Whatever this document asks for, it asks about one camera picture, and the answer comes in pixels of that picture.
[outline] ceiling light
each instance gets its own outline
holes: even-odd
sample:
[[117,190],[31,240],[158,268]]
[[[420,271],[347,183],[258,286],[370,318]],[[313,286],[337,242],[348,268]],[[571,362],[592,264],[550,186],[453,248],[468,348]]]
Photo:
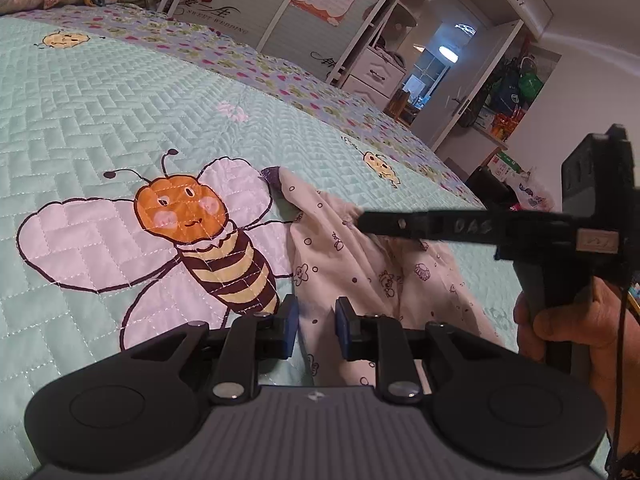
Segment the ceiling light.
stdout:
[[458,60],[458,54],[453,52],[450,48],[447,48],[446,46],[441,46],[438,50],[450,62],[455,63]]
[[457,24],[456,28],[459,28],[462,32],[464,32],[468,36],[472,36],[476,33],[476,30],[473,27],[471,27],[471,25],[465,25],[464,23]]

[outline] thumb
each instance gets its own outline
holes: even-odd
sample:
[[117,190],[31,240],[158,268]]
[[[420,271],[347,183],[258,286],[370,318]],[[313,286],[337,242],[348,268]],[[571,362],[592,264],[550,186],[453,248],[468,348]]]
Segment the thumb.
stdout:
[[611,301],[599,283],[593,285],[593,301],[590,303],[540,311],[533,320],[536,335],[546,341],[572,341],[596,348],[613,343],[618,330],[620,302]]

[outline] pink cheek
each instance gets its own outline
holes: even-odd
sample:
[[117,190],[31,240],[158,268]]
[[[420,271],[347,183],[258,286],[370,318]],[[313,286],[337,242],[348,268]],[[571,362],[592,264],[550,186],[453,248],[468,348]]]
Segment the pink cheek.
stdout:
[[178,227],[178,215],[173,211],[159,211],[154,215],[154,226],[159,229]]
[[220,202],[212,196],[204,196],[198,203],[210,215],[215,215],[220,209]]

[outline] drawer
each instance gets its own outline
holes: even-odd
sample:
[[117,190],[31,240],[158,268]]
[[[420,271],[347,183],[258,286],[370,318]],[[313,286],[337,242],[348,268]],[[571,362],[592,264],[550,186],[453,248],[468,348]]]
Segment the drawer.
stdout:
[[386,104],[389,102],[388,97],[383,96],[380,92],[364,84],[353,75],[347,78],[347,81],[342,85],[342,89],[345,92],[362,97],[367,103],[375,106],[380,111],[384,110]]
[[351,75],[391,99],[402,81],[404,72],[370,49],[362,53],[351,70]]

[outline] black cable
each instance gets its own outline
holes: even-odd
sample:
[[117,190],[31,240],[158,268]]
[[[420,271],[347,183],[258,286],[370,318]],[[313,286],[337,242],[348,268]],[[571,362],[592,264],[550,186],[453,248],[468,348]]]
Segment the black cable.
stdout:
[[629,289],[633,283],[631,283],[626,289],[622,290],[622,298],[620,299],[620,318],[618,319],[618,340],[616,341],[616,413],[614,415],[613,422],[613,436],[611,439],[611,457],[612,466],[609,473],[609,478],[618,478],[618,444],[620,442],[620,423],[622,421],[622,390],[623,380],[622,371],[624,367],[623,350],[625,341],[625,319],[626,310],[629,303]]

